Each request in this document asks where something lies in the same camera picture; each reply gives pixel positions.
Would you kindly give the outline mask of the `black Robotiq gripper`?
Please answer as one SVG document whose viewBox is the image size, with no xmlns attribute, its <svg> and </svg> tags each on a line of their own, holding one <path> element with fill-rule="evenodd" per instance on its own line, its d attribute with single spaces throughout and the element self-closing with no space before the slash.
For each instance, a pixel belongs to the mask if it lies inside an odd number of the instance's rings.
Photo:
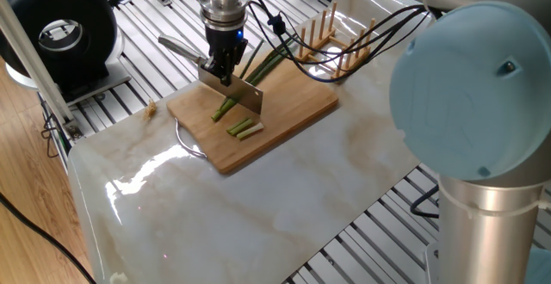
<svg viewBox="0 0 551 284">
<path fill-rule="evenodd" d="M 244 25 L 238 28 L 215 28 L 207 24 L 205 31 L 209 44 L 207 71 L 222 80 L 224 86 L 229 86 L 235 66 L 240 63 L 248 43 Z"/>
</svg>

